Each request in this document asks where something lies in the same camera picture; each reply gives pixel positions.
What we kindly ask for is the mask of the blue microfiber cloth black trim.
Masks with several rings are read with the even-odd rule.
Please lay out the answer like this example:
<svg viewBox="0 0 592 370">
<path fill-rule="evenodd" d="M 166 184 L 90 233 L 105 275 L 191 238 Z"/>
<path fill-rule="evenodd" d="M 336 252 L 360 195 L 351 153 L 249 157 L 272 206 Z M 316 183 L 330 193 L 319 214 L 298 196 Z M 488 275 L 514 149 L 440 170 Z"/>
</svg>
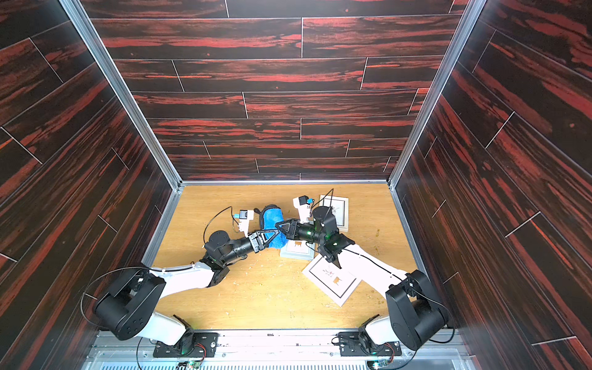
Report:
<svg viewBox="0 0 592 370">
<path fill-rule="evenodd" d="M 260 229 L 278 231 L 276 224 L 283 222 L 284 216 L 281 208 L 275 204 L 266 206 L 259 214 Z M 282 249 L 288 243 L 288 239 L 280 232 L 269 244 L 269 248 Z"/>
</svg>

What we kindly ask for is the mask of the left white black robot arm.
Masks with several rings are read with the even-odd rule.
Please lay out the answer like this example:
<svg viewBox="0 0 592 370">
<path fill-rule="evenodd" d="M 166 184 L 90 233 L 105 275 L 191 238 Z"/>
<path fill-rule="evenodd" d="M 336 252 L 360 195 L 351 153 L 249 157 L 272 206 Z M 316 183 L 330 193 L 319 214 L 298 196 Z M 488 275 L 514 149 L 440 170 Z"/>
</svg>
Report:
<svg viewBox="0 0 592 370">
<path fill-rule="evenodd" d="M 182 291 L 220 284 L 231 265 L 268 248 L 279 234 L 267 229 L 232 240 L 227 232 L 216 231 L 205 243 L 206 253 L 199 262 L 169 269 L 132 268 L 109 286 L 93 312 L 120 341 L 152 339 L 186 355 L 194 348 L 193 328 L 179 317 L 156 312 L 158 302 Z"/>
</svg>

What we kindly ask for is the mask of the light blue picture frame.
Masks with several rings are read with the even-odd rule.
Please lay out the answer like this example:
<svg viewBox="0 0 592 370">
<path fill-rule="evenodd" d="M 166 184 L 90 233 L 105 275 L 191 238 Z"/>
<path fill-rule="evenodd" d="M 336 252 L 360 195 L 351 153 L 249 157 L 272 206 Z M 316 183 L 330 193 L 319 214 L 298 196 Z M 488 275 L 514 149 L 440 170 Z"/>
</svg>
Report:
<svg viewBox="0 0 592 370">
<path fill-rule="evenodd" d="M 305 241 L 289 240 L 280 250 L 280 256 L 283 258 L 312 261 L 315 258 L 315 251 Z"/>
</svg>

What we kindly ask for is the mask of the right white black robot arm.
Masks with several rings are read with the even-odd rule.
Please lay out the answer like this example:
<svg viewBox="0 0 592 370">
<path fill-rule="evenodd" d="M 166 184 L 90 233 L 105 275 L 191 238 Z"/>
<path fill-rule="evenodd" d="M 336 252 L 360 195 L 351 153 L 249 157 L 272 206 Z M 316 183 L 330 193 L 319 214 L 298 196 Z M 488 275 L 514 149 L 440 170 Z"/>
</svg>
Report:
<svg viewBox="0 0 592 370">
<path fill-rule="evenodd" d="M 400 342 L 416 351 L 447 325 L 450 313 L 422 271 L 406 272 L 365 252 L 339 231 L 328 206 L 314 209 L 312 217 L 312 223 L 288 219 L 277 222 L 275 227 L 288 240 L 316 245 L 328 263 L 364 281 L 384 297 L 388 315 L 377 315 L 359 328 L 359 342 L 365 351 L 374 352 L 390 342 Z"/>
</svg>

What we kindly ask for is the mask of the cream white picture frame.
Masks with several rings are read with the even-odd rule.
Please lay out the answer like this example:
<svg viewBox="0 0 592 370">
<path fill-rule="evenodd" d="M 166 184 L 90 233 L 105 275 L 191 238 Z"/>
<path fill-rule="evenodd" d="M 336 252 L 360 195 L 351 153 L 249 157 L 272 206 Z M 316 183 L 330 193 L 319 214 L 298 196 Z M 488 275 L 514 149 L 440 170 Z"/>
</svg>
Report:
<svg viewBox="0 0 592 370">
<path fill-rule="evenodd" d="M 346 270 L 327 262 L 320 254 L 302 273 L 340 307 L 348 301 L 362 281 Z"/>
</svg>

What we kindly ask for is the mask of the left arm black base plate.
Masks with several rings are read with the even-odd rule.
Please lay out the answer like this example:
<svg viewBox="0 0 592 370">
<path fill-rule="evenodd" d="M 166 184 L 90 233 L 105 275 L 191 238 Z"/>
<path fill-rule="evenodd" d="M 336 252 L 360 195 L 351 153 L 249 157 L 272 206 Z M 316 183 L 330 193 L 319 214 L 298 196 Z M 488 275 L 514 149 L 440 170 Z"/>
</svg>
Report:
<svg viewBox="0 0 592 370">
<path fill-rule="evenodd" d="M 153 357 L 156 359 L 213 358 L 217 351 L 218 339 L 217 332 L 195 332 L 191 338 L 189 335 L 185 335 L 176 345 L 157 342 Z"/>
</svg>

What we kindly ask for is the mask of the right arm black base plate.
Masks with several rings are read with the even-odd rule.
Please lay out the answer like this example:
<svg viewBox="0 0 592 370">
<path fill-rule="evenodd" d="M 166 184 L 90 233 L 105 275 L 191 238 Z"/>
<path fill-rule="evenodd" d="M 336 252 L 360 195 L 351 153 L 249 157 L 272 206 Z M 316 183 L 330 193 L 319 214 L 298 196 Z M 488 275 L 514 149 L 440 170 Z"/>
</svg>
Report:
<svg viewBox="0 0 592 370">
<path fill-rule="evenodd" d="M 331 341 L 331 343 L 339 347 L 342 357 L 402 355 L 398 342 L 377 345 L 367 334 L 359 331 L 341 331 L 336 338 L 336 341 Z"/>
</svg>

